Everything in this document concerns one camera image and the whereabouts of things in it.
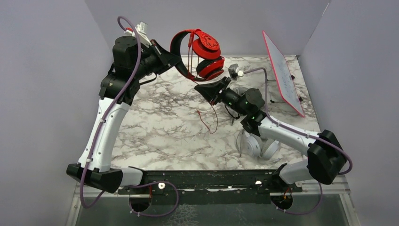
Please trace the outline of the white gaming headset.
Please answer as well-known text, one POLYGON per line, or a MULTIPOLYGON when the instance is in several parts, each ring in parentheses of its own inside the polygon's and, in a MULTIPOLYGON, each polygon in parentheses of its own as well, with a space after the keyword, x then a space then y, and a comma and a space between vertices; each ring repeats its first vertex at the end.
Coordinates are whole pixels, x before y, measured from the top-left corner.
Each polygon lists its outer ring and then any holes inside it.
POLYGON ((253 158, 270 160, 279 149, 279 141, 271 138, 260 138, 242 130, 236 138, 240 155, 247 154, 253 158))

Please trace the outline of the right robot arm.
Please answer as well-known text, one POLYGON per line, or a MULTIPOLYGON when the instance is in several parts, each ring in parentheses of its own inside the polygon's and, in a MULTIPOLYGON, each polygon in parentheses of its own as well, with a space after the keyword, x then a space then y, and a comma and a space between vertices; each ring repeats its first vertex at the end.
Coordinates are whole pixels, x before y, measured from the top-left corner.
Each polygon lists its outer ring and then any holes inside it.
POLYGON ((270 184, 276 191, 282 192, 298 181, 311 179, 330 185, 338 175, 344 174, 342 168, 351 161, 333 132, 308 131, 277 120, 262 110, 265 101, 259 89, 249 88, 238 94, 228 87, 230 82, 230 78, 223 77, 196 85, 194 89, 211 105, 222 102, 243 115, 241 125, 247 133, 277 140, 307 157, 300 162, 285 163, 273 172, 270 184))

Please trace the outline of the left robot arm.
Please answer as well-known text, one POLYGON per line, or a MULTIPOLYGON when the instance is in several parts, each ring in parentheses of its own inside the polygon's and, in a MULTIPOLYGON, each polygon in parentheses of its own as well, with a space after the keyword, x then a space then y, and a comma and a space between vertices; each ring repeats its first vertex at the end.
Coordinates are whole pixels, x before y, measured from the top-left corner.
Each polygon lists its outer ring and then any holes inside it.
POLYGON ((102 80, 98 111, 89 141, 77 163, 67 166, 66 173, 78 182, 114 193, 130 186, 143 193, 148 181, 137 168, 111 168, 112 151, 121 123, 129 111, 140 80, 147 75, 160 75, 181 62, 181 57, 165 50, 156 40, 149 46, 133 36, 115 40, 113 63, 102 80))

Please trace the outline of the red headphones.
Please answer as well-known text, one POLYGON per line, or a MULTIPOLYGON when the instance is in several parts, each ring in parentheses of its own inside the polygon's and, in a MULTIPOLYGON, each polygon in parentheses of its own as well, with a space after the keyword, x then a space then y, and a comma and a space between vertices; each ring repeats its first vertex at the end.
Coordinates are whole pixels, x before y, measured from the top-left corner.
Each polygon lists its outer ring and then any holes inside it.
POLYGON ((201 29, 188 29, 178 32, 170 43, 170 52, 181 56, 183 39, 189 36, 188 64, 182 61, 175 65, 176 70, 185 78, 194 82, 210 81, 224 72, 224 57, 221 56, 219 42, 201 29), (202 61, 197 62, 196 75, 192 74, 192 57, 196 55, 202 61))

